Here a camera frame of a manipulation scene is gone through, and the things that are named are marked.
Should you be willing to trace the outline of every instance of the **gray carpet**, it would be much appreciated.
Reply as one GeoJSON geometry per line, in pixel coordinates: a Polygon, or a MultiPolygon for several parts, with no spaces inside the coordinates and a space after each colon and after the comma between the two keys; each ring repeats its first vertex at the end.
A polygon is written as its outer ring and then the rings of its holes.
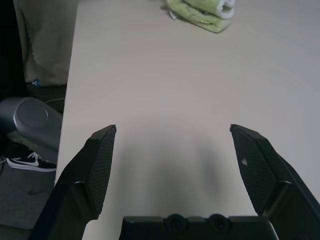
{"type": "Polygon", "coordinates": [[[5,163],[0,175],[0,225],[31,230],[54,189],[55,175],[5,163]]]}
{"type": "Polygon", "coordinates": [[[0,225],[0,240],[27,240],[31,230],[0,225]]]}

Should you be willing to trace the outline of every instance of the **shoelace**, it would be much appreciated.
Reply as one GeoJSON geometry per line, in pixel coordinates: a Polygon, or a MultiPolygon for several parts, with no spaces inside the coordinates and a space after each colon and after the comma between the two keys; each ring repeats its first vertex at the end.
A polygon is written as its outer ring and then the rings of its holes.
{"type": "Polygon", "coordinates": [[[28,158],[35,158],[35,160],[38,160],[40,156],[34,151],[28,156],[28,158]]]}

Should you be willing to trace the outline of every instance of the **floor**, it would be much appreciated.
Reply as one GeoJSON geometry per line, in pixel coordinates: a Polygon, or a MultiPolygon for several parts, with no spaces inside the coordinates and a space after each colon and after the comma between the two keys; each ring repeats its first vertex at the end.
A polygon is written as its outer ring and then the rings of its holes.
{"type": "MultiPolygon", "coordinates": [[[[63,114],[66,86],[38,88],[28,84],[28,90],[32,97],[47,102],[63,114]]],[[[55,172],[13,169],[3,163],[0,175],[0,240],[28,239],[54,188],[55,175],[55,172]]]]}

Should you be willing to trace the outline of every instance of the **cable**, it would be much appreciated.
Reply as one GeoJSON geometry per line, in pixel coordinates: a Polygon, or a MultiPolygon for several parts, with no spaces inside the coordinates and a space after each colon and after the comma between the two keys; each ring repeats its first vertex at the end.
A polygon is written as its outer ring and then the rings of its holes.
{"type": "Polygon", "coordinates": [[[45,101],[44,103],[45,103],[45,104],[48,104],[48,103],[52,103],[52,102],[56,102],[56,101],[63,101],[63,100],[65,100],[64,97],[52,99],[52,100],[49,100],[49,101],[45,101]]]}
{"type": "Polygon", "coordinates": [[[2,159],[2,161],[0,162],[0,164],[1,164],[0,176],[1,176],[1,174],[4,171],[4,168],[5,168],[5,161],[7,161],[7,159],[3,160],[2,156],[0,156],[0,158],[2,159]]]}
{"type": "Polygon", "coordinates": [[[6,159],[6,158],[4,159],[3,156],[1,156],[1,158],[2,158],[3,161],[0,161],[0,164],[2,164],[2,163],[4,163],[5,161],[7,161],[7,159],[6,159]]]}

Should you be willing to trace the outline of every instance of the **shoe sole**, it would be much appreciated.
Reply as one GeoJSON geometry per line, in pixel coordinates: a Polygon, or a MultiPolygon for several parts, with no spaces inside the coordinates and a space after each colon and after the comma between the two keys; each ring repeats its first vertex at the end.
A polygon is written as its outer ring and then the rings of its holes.
{"type": "Polygon", "coordinates": [[[29,171],[42,172],[42,173],[50,173],[50,172],[56,171],[56,168],[40,168],[36,166],[16,164],[10,161],[9,158],[7,158],[6,161],[8,165],[13,169],[29,170],[29,171]]]}

